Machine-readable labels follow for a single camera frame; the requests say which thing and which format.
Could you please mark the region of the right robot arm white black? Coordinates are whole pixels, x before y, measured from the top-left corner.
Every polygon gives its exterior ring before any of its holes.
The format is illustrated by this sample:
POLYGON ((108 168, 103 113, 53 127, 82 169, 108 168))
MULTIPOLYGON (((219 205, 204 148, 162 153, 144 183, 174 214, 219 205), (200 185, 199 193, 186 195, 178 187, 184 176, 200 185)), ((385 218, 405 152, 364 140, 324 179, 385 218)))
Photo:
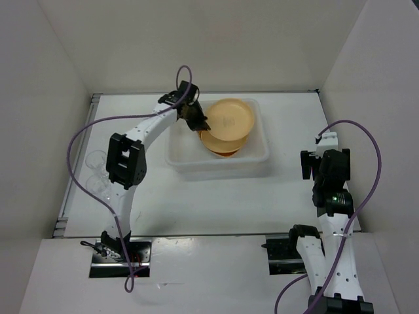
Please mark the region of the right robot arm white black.
POLYGON ((322 156, 301 151, 302 177, 313 179, 312 201, 320 228, 296 224, 289 231, 287 250, 301 257, 311 287, 309 313, 373 313, 359 284, 352 241, 350 151, 326 150, 322 156))

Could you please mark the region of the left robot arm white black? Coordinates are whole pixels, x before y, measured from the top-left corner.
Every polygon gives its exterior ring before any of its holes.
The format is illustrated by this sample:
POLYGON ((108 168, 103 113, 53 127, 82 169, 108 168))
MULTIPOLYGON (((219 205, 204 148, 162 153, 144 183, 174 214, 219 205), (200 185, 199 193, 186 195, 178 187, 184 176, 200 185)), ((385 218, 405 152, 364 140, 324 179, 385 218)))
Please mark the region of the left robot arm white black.
POLYGON ((151 117, 126 133, 111 136, 106 171, 111 183, 110 206, 114 213, 101 233, 101 245, 113 260, 126 261, 130 255, 132 203, 136 188, 147 172, 147 149, 179 119, 184 120, 191 131, 209 130, 207 117, 198 102, 199 93, 199 87, 183 80, 176 90, 158 100, 151 117))

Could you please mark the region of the clear glass cup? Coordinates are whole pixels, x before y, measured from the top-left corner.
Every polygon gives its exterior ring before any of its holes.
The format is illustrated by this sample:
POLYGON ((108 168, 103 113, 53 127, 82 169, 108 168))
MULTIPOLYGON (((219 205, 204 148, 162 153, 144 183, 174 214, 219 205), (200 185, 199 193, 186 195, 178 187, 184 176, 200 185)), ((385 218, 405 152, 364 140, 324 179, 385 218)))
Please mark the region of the clear glass cup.
POLYGON ((102 201, 109 203, 111 198, 111 183, 106 177, 91 175, 85 184, 87 191, 102 201))
POLYGON ((94 150, 85 158, 86 166, 93 172, 93 174, 99 175, 100 177, 108 176, 106 161, 107 154, 102 150, 94 150))

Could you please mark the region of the beige plastic plate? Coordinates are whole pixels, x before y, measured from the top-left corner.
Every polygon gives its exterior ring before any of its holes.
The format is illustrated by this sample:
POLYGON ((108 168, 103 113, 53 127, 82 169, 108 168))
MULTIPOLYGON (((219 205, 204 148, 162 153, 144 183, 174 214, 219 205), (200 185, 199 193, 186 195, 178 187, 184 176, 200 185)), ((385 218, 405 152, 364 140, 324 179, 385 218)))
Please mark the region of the beige plastic plate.
POLYGON ((255 115, 241 99, 226 98, 206 110, 209 133, 222 141, 237 141, 247 137, 253 129, 255 115))

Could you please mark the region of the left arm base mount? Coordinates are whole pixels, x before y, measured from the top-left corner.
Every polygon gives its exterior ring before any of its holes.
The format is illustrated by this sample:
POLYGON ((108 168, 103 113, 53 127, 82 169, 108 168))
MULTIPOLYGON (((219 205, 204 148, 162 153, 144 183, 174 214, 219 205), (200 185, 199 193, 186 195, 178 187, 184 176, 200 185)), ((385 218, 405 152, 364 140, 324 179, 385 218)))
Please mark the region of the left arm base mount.
MULTIPOLYGON (((106 249, 98 239, 94 242, 80 241, 80 245, 93 250, 89 278, 117 278, 130 274, 127 259, 110 249, 106 249)), ((129 261, 134 277, 149 277, 152 241, 133 238, 128 246, 129 261)))

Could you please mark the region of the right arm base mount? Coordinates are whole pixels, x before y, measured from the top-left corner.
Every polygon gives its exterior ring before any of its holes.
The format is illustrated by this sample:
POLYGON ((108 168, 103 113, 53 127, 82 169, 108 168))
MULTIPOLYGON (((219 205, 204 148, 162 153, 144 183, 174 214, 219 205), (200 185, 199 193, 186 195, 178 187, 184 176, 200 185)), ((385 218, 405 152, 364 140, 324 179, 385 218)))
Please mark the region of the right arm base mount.
POLYGON ((288 235, 267 235, 261 247, 266 250, 270 275, 306 273, 301 256, 290 247, 288 235))

